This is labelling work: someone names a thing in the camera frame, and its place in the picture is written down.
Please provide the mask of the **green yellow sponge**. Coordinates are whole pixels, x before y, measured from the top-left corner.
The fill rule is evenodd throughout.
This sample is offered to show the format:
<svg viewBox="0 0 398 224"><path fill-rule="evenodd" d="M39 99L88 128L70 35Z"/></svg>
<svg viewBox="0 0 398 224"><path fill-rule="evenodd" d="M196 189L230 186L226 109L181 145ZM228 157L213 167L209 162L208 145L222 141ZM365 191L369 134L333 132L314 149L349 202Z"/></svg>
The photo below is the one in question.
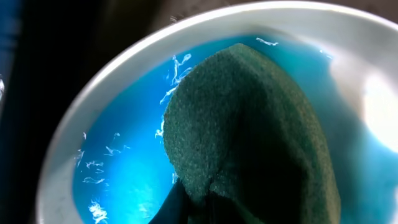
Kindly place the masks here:
<svg viewBox="0 0 398 224"><path fill-rule="evenodd" d="M301 88L244 44L179 83L164 147L190 199L189 223L339 223L326 138Z"/></svg>

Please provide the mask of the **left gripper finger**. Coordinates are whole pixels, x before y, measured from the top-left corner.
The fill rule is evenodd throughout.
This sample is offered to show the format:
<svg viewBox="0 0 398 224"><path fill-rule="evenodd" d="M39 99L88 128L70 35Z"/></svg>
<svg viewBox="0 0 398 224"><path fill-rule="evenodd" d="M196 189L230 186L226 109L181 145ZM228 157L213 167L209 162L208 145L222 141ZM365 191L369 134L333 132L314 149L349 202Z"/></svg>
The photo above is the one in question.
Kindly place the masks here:
<svg viewBox="0 0 398 224"><path fill-rule="evenodd" d="M180 179L173 184L159 211L149 224L187 224L191 201Z"/></svg>

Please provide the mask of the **white plate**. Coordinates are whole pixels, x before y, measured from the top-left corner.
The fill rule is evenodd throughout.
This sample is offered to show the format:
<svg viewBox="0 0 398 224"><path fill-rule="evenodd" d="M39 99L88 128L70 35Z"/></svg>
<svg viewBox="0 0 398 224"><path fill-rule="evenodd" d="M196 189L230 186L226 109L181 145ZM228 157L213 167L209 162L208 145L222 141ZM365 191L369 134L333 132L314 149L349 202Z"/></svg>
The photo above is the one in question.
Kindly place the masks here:
<svg viewBox="0 0 398 224"><path fill-rule="evenodd" d="M38 223L396 223L397 25L225 7L118 55L62 119Z"/></svg>

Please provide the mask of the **black large serving tray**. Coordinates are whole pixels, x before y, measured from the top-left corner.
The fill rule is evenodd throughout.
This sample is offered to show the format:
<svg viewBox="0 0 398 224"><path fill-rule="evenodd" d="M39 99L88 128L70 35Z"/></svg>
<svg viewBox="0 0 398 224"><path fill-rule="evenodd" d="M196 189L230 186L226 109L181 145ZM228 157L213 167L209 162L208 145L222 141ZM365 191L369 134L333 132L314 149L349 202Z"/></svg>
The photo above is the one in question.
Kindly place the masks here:
<svg viewBox="0 0 398 224"><path fill-rule="evenodd" d="M149 223L177 176L164 111L244 43L301 87L343 223L397 222L397 24L315 1L165 12L162 1L1 2L1 222Z"/></svg>

